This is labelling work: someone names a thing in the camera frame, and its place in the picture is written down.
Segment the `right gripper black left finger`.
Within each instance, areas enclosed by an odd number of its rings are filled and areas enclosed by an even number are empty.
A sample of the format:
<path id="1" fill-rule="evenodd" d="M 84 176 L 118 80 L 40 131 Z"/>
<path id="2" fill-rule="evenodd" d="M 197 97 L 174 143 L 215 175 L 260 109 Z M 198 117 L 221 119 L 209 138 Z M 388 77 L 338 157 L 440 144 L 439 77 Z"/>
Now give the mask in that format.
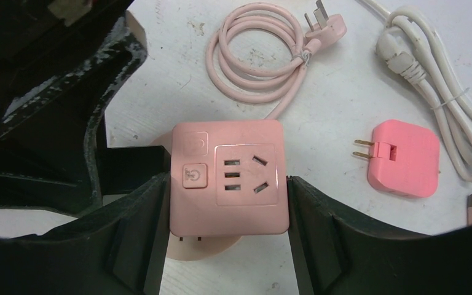
<path id="1" fill-rule="evenodd" d="M 44 235 L 0 238 L 0 294 L 159 294 L 170 176 Z"/>

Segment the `black power adapter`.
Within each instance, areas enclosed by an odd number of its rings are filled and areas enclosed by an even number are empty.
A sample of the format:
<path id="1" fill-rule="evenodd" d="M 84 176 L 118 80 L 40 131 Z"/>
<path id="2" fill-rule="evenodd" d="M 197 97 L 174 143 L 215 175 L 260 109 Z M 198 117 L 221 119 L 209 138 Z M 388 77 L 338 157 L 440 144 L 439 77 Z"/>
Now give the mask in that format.
<path id="1" fill-rule="evenodd" d="M 163 146 L 119 147 L 99 150 L 96 160 L 101 193 L 118 195 L 170 171 L 171 155 Z"/>

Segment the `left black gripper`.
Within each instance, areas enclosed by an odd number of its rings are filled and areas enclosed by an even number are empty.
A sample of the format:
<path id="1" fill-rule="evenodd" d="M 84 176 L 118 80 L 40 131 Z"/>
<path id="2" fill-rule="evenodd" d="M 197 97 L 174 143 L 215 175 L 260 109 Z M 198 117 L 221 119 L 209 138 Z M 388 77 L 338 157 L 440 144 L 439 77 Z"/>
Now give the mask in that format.
<path id="1" fill-rule="evenodd" d="M 147 57 L 129 1 L 0 1 L 0 209 L 102 205 L 104 112 Z"/>

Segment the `pink round socket base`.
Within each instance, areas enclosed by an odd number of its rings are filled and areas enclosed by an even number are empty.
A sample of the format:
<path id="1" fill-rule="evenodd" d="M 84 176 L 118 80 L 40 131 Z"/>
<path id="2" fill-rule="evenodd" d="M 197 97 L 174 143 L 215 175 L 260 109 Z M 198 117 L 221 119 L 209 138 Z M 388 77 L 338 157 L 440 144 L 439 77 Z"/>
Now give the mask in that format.
<path id="1" fill-rule="evenodd" d="M 230 237 L 177 237 L 170 233 L 166 258 L 177 261 L 199 261 L 228 250 L 242 236 Z"/>

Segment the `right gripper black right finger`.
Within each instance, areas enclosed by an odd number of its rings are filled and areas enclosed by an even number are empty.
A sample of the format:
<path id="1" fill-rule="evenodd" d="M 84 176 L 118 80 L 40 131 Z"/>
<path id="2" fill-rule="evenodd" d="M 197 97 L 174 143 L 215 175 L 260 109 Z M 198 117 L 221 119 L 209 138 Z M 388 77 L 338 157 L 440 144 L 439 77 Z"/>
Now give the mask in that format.
<path id="1" fill-rule="evenodd" d="M 425 235 L 287 179 L 300 294 L 472 294 L 472 226 Z"/>

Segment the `pink cube socket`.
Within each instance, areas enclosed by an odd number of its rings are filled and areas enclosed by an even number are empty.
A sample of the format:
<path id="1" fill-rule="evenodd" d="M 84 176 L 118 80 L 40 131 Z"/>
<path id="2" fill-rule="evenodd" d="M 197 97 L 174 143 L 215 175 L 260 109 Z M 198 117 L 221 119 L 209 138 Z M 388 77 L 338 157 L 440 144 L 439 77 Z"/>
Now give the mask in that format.
<path id="1" fill-rule="evenodd" d="M 279 121 L 182 122 L 173 128 L 173 235 L 275 235 L 288 227 L 284 132 Z"/>

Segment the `pink plug adapter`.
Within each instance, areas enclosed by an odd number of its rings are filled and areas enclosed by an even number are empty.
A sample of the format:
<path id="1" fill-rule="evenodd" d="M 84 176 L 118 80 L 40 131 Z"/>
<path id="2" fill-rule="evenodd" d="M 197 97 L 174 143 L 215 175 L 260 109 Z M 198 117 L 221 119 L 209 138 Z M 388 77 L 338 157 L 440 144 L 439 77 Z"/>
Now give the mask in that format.
<path id="1" fill-rule="evenodd" d="M 427 198 L 438 188 L 440 142 L 431 130 L 386 120 L 369 141 L 355 140 L 368 152 L 353 155 L 369 161 L 367 179 L 376 190 L 402 197 Z"/>

